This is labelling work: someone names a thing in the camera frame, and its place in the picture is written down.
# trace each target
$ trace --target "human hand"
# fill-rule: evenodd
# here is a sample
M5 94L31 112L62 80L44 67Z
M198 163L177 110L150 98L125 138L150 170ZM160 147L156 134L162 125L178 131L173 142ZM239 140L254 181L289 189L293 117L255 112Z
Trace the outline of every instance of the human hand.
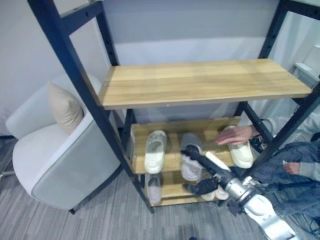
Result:
M253 125L250 126L237 126L229 128L228 130L220 132L216 137L218 145L223 144L243 144L251 137L258 135L259 132Z
M299 169L300 169L299 162L289 162L289 163L283 164L283 167L288 174L292 174L292 175L299 174Z

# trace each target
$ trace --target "wooden shelf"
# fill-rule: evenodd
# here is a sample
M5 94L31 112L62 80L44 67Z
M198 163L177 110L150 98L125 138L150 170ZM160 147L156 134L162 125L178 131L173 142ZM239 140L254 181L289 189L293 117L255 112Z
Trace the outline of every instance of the wooden shelf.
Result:
M304 83L270 59L113 66L99 92L107 110L303 98Z
M176 204L189 204L196 202L206 202L201 197L195 197L192 193L186 191L183 184L196 184L183 179L180 171L163 172L163 182L161 185L161 202L152 204L152 206L167 206Z
M180 171L163 172L163 183L161 194L163 199L185 198L192 196L192 193L184 189L183 184L196 184L183 179Z
M203 150L214 152L228 166L233 166L227 145L217 145L216 137L226 126L236 126L239 117L223 117L198 121L174 121L161 123L133 124L134 150L132 169L135 174L145 174L145 152L148 135L155 130L163 130L167 135L167 145L162 172L180 171L180 139L184 133L195 133L202 141Z
M163 199L158 204L151 204L153 207L162 207L162 206L169 206L169 205L178 205L178 204L192 204L192 203L201 203L207 202L201 197L180 197L180 198L171 198L171 199Z

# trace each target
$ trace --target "white shoe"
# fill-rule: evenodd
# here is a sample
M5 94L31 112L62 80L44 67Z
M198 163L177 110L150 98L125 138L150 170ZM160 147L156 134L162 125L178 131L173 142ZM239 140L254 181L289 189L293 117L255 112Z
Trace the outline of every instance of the white shoe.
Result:
M146 192L151 204L161 202L161 173L146 175Z
M235 128L235 126L227 126L224 130ZM228 144L230 154L234 164L242 169L249 169L254 163L250 143L247 141L244 144Z
M194 148L200 154L202 153L202 143L201 140L193 133L185 133L182 136L180 149ZM203 167L196 160L191 160L190 157L186 155L181 155L181 175L182 177L190 182L199 181L202 174Z
M145 147L144 169L149 174L158 174L164 167L167 136L164 131L152 132Z
M229 194L218 185L218 189L214 191L215 197L219 200L227 200L229 198Z

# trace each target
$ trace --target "beige cushion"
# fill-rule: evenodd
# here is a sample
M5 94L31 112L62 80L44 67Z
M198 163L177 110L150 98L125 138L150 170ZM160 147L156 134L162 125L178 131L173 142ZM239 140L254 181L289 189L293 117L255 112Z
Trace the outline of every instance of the beige cushion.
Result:
M48 83L49 102L56 123L71 134L84 118L83 111L77 101L68 91Z

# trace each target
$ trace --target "floor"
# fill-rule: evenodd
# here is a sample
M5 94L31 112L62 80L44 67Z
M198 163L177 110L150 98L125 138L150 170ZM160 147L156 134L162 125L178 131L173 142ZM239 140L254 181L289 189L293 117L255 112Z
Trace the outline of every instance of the floor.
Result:
M11 158L15 141L0 143L0 160ZM75 215L32 199L15 176L0 183L1 240L260 240L258 225L246 215L234 217L214 202L155 208L151 214L122 171L75 209ZM308 225L302 218L299 224ZM316 239L290 219L300 239Z

